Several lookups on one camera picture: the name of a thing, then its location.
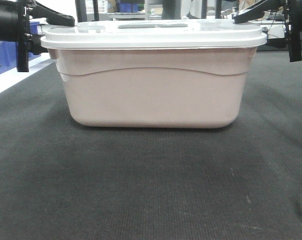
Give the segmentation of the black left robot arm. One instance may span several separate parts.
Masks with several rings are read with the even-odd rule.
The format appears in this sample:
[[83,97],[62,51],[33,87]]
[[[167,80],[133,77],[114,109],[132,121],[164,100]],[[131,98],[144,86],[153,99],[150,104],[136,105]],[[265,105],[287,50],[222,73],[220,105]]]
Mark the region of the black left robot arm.
[[0,41],[16,43],[16,69],[29,71],[29,53],[47,53],[40,33],[31,33],[30,17],[45,18],[50,25],[75,26],[75,19],[50,9],[36,0],[0,0]]

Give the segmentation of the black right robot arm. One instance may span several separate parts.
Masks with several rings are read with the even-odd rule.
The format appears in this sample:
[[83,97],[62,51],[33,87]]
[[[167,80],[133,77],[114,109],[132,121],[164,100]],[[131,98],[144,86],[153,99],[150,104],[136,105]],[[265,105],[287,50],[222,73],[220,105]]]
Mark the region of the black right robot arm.
[[265,12],[271,12],[273,24],[282,25],[283,36],[272,37],[271,28],[265,31],[266,44],[278,49],[288,48],[289,61],[302,61],[302,0],[260,0],[239,11],[233,19],[236,24],[262,19]]

